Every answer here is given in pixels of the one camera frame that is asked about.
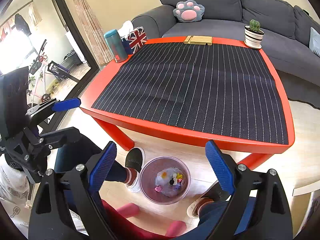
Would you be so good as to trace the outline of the plastic bag of trash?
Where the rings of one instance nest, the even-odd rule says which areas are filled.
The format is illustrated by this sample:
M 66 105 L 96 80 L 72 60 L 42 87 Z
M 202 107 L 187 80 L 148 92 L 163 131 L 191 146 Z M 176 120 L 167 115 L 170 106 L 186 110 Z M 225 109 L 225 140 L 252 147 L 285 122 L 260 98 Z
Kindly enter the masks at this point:
M 179 168 L 165 168 L 157 173 L 154 190 L 172 198 L 182 191 L 185 176 Z

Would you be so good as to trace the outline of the pink translucent trash bin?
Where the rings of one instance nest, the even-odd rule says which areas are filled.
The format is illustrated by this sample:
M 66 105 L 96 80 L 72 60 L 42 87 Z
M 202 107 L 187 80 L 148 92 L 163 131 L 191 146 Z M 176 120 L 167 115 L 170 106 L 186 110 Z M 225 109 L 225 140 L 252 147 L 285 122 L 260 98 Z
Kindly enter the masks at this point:
M 170 205 L 184 198 L 191 184 L 189 168 L 180 159 L 170 156 L 148 161 L 139 175 L 139 188 L 151 202 Z

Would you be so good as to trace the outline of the right black slipper foot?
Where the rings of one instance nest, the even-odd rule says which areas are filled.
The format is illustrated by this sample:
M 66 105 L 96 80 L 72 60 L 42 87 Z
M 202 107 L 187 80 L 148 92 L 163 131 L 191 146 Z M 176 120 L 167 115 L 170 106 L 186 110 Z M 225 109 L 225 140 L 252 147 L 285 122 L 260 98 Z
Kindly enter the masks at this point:
M 199 218 L 200 210 L 205 204 L 225 201 L 230 194 L 224 191 L 219 182 L 216 181 L 207 191 L 205 191 L 197 200 L 189 205 L 187 208 L 187 215 L 192 218 Z

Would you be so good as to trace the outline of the black slipper foot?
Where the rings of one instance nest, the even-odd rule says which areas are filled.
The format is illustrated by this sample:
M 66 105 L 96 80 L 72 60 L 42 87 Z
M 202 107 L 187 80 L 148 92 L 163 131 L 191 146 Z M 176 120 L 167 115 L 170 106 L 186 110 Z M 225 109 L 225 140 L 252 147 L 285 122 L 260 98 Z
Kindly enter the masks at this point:
M 140 147 L 132 148 L 126 155 L 124 166 L 114 161 L 106 180 L 123 183 L 130 192 L 137 193 L 140 191 L 139 175 L 144 164 L 144 150 Z
M 189 205 L 187 208 L 187 215 L 192 218 L 199 218 L 200 210 L 205 204 L 225 201 L 230 194 L 224 191 L 219 182 L 216 181 L 207 191 L 205 191 L 197 200 Z

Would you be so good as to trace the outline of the left black slipper foot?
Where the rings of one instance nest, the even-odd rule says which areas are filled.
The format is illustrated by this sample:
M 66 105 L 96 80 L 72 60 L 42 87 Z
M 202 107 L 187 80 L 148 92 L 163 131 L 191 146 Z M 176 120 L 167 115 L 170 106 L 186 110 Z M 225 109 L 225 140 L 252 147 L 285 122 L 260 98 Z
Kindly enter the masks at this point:
M 144 150 L 140 147 L 132 148 L 126 155 L 124 166 L 114 161 L 106 180 L 123 183 L 130 192 L 137 193 L 140 191 L 139 175 L 144 164 Z

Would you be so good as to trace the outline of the red coffee table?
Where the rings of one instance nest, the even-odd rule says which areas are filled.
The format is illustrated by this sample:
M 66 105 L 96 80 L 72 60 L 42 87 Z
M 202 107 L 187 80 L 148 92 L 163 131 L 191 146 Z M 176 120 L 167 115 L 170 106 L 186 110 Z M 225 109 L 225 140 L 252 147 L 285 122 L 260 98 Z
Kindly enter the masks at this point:
M 289 101 L 263 50 L 213 38 L 154 38 L 121 63 L 111 61 L 81 96 L 81 109 L 123 149 L 129 129 L 152 137 L 247 152 L 256 168 L 295 142 Z

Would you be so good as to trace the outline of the pink stool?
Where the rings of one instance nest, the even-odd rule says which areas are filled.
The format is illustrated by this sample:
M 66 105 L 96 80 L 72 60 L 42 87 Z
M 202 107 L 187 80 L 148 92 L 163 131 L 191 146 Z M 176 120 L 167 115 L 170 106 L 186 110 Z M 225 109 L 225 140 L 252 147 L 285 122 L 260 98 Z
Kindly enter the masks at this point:
M 148 215 L 133 203 L 128 203 L 118 209 L 114 209 L 106 201 L 102 201 L 106 212 L 106 222 L 117 239 L 173 239 L 181 236 L 187 229 L 185 222 L 170 220 Z M 141 228 L 146 225 L 147 229 L 162 230 L 165 226 L 164 235 Z

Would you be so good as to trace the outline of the teal thermos bottle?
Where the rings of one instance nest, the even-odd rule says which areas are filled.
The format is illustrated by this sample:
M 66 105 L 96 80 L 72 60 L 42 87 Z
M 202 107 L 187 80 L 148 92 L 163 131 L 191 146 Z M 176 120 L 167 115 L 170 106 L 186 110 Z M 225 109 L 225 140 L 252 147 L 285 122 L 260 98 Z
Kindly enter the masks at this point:
M 104 39 L 117 63 L 123 62 L 128 58 L 127 52 L 116 29 L 104 33 Z

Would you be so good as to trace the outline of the dark pinstriped table mat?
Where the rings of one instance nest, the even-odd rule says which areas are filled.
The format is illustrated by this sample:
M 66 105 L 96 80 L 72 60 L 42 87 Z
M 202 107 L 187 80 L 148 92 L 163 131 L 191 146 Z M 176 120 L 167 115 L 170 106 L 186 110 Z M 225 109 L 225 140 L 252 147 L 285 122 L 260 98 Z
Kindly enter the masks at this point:
M 276 83 L 261 54 L 214 44 L 145 45 L 93 108 L 198 132 L 287 144 Z

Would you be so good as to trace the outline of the union jack tissue box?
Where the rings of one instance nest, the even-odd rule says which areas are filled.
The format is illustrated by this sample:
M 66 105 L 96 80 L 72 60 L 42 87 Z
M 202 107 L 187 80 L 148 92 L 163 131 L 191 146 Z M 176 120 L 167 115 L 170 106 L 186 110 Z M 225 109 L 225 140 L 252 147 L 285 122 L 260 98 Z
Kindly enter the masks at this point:
M 142 26 L 133 29 L 133 31 L 121 38 L 127 55 L 135 54 L 147 41 L 148 38 Z

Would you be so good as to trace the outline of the beige curtain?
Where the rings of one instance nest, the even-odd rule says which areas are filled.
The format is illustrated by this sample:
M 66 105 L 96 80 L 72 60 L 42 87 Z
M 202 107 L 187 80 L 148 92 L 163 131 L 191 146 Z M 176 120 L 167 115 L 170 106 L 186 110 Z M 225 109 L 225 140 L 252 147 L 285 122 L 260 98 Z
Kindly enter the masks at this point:
M 109 63 L 113 55 L 103 37 L 103 29 L 87 0 L 73 0 L 77 15 L 100 66 Z

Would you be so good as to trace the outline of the wooden phone stand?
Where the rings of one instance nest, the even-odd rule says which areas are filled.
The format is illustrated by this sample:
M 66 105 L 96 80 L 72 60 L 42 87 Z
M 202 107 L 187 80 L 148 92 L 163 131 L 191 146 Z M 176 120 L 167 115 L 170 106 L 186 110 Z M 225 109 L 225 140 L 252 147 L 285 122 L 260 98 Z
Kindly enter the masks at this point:
M 196 36 L 189 35 L 185 38 L 184 44 L 194 44 L 194 45 L 208 45 L 211 46 L 213 44 L 213 38 L 210 36 Z

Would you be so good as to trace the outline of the potted cactus striped pot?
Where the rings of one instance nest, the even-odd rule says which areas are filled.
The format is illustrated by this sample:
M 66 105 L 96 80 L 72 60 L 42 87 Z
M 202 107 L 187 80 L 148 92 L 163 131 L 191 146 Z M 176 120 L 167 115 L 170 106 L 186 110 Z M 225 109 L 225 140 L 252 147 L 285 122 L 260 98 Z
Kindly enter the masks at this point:
M 249 25 L 245 26 L 245 45 L 253 49 L 261 49 L 263 36 L 264 32 L 260 29 L 260 22 L 255 19 L 250 20 Z

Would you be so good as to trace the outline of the cat paw cushion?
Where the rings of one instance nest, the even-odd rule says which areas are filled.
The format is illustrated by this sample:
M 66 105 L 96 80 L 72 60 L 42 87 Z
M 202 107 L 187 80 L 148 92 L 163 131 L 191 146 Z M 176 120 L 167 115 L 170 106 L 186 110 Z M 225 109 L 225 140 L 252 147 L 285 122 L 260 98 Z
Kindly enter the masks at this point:
M 196 3 L 194 0 L 178 2 L 176 8 L 172 11 L 179 22 L 190 23 L 199 22 L 205 12 L 205 7 Z

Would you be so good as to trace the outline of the light blue cushion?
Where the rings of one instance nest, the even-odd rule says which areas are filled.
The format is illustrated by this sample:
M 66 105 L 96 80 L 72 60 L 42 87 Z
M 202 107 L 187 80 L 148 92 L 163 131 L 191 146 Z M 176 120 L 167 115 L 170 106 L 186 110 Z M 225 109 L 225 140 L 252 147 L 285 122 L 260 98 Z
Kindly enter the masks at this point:
M 313 27 L 310 28 L 309 48 L 320 57 L 320 34 Z

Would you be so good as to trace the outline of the grey fabric sofa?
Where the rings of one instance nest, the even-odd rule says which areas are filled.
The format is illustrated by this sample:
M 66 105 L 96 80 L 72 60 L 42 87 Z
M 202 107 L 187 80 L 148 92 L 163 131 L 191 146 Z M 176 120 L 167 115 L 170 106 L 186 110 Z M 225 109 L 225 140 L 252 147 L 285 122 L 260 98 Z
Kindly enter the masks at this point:
M 309 46 L 311 29 L 319 30 L 304 9 L 283 0 L 193 0 L 204 6 L 199 22 L 182 23 L 173 13 L 188 0 L 160 0 L 161 5 L 133 18 L 148 38 L 188 35 L 242 41 L 245 26 L 255 19 L 264 32 L 267 54 L 286 90 L 287 97 L 319 107 L 319 56 Z

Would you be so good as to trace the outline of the black door frame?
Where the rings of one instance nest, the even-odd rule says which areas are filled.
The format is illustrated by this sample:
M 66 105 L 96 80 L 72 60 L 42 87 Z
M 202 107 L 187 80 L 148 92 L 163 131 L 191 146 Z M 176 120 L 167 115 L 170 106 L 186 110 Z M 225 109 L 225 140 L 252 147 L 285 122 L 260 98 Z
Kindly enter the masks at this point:
M 65 0 L 1 0 L 1 73 L 23 67 L 27 108 L 80 97 L 98 72 Z

